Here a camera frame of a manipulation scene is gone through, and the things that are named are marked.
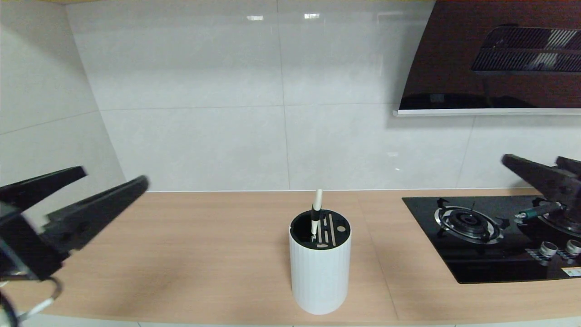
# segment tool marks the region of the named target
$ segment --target label sticker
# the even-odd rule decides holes
[[[563,269],[563,271],[569,275],[569,277],[581,276],[581,267],[567,267],[561,269]]]

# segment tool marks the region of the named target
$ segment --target gas stove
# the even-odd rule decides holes
[[[458,283],[581,277],[581,226],[536,196],[403,198]],[[525,219],[519,212],[537,209]]]

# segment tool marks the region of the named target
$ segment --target knife block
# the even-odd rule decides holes
[[[289,244],[292,291],[299,307],[314,315],[337,310],[349,286],[351,226],[347,219],[321,210],[317,238],[311,241],[310,211],[303,212],[290,223]]]

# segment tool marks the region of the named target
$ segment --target countertop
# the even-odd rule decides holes
[[[353,232],[349,294],[335,312],[302,311],[291,291],[288,225],[313,192],[147,193],[56,276],[45,313],[221,325],[410,325],[579,315],[581,279],[460,285],[402,197],[534,194],[516,190],[333,191],[324,208]],[[4,288],[20,310],[49,283]]]

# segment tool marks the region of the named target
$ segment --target backsplash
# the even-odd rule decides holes
[[[26,212],[45,215],[125,181],[63,6],[3,1],[0,186],[72,166],[88,176]]]
[[[430,1],[66,7],[123,172],[153,191],[513,187],[504,153],[581,158],[581,116],[392,116]]]

